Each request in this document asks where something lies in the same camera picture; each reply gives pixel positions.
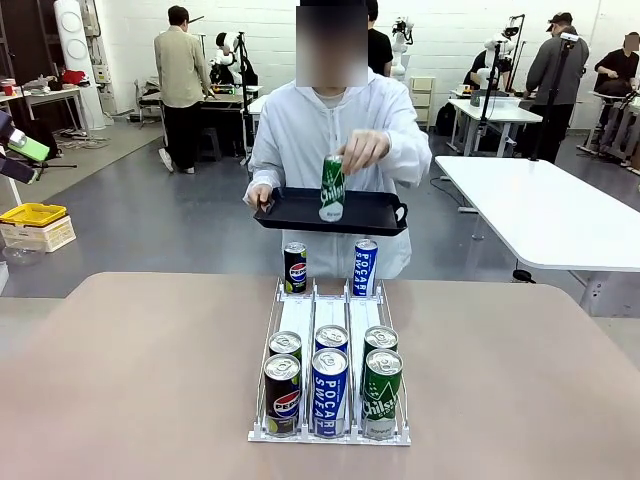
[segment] can dispenser rack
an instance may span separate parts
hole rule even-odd
[[[313,389],[311,358],[315,347],[315,332],[325,325],[338,325],[349,333],[349,375],[346,392],[345,434],[339,438],[326,439],[313,432]],[[271,443],[325,443],[346,445],[409,446],[409,411],[407,389],[404,377],[398,392],[396,407],[396,428],[393,437],[386,440],[373,440],[362,435],[362,401],[360,399],[360,372],[365,331],[376,325],[393,328],[389,302],[383,282],[379,282],[375,294],[371,297],[351,295],[349,281],[344,285],[342,295],[320,295],[315,280],[311,293],[289,294],[285,292],[282,280],[278,280],[273,306],[269,317],[269,326],[262,353],[262,363],[258,377],[256,414],[253,429],[249,432],[250,442]],[[269,356],[269,338],[275,332],[292,331],[302,339],[301,390],[298,424],[295,435],[274,437],[267,433],[265,418],[265,391],[262,366]],[[402,355],[402,338],[398,353]]]

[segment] black shirt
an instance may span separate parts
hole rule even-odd
[[[384,66],[393,60],[391,40],[384,33],[369,29],[369,67],[374,73],[384,75]]]
[[[609,52],[606,57],[596,64],[595,70],[597,72],[599,67],[608,68],[609,70],[616,72],[619,79],[629,81],[636,76],[639,58],[638,54],[634,52],[631,52],[631,55],[627,57],[624,54],[624,50],[621,48],[620,50]],[[609,80],[609,75],[604,75],[602,73],[598,74],[598,79],[596,80],[596,86],[594,89],[597,89],[607,80]]]
[[[462,83],[464,85],[470,85],[473,90],[479,90],[480,85],[478,85],[476,82],[471,80],[471,74],[478,73],[478,70],[480,70],[481,68],[486,68],[486,63],[485,63],[486,61],[487,61],[487,51],[485,50],[484,52],[480,52],[476,57],[476,59],[473,61],[473,66],[471,67],[471,70],[467,72],[467,76],[464,77],[464,81]]]

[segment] blue can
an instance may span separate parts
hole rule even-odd
[[[345,434],[347,404],[347,356],[335,348],[316,352],[313,367],[313,433],[323,438],[336,438]]]
[[[346,354],[348,345],[349,334],[342,327],[325,325],[316,330],[316,350],[335,348]]]
[[[375,289],[378,244],[364,239],[356,242],[356,264],[353,269],[353,296],[371,297]]]

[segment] gray jacket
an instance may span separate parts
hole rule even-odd
[[[565,32],[576,35],[573,27],[565,29]],[[560,47],[562,40],[560,37],[553,37],[542,44],[538,55],[536,55],[529,75],[527,75],[527,90],[533,92],[538,88],[536,105],[546,105],[549,99],[549,90],[553,83],[556,65],[560,60]],[[567,63],[562,73],[562,78],[558,84],[558,96],[554,105],[573,105],[578,97],[578,88],[584,72],[584,65],[589,58],[589,47],[587,42],[578,41],[575,47],[569,52]]]

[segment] person's left hand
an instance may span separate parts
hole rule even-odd
[[[375,165],[389,153],[391,142],[384,132],[375,130],[354,130],[349,142],[340,147],[337,154],[342,155],[342,171],[353,175],[363,168]]]

